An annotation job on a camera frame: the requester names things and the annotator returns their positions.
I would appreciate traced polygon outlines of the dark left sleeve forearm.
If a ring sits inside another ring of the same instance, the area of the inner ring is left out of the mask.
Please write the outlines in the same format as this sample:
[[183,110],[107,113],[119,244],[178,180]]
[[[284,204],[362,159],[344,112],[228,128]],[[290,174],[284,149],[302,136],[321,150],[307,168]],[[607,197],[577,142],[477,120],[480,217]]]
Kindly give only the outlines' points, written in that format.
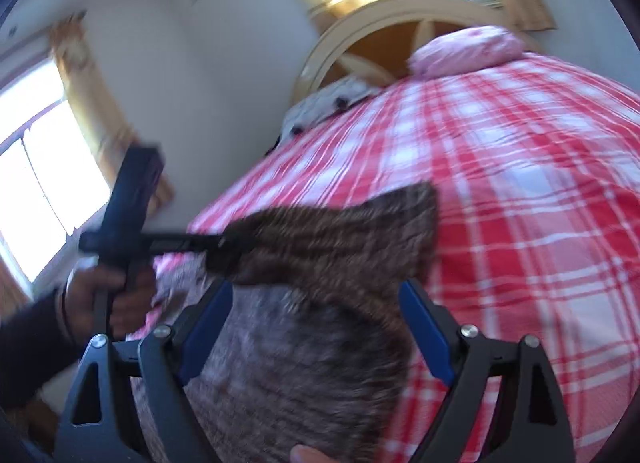
[[58,321],[58,293],[50,292],[1,323],[2,409],[21,408],[77,360],[77,349]]

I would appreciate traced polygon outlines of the person's left hand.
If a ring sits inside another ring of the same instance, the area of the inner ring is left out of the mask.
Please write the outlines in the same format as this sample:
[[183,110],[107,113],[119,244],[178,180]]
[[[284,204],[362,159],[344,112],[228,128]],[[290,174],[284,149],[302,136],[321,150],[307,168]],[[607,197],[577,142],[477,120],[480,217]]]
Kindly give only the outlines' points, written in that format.
[[142,266],[126,275],[122,270],[96,265],[76,268],[67,290],[66,309],[77,345],[85,345],[94,332],[96,296],[114,294],[108,326],[115,339],[123,339],[145,324],[156,295],[156,274],[151,266]]

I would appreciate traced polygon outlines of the person's right hand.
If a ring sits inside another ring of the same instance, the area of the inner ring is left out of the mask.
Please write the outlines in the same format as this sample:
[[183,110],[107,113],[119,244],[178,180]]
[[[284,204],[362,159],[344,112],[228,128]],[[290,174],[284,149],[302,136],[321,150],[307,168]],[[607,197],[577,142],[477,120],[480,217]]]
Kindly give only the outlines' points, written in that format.
[[291,463],[336,463],[324,453],[317,449],[297,445],[291,449],[290,452]]

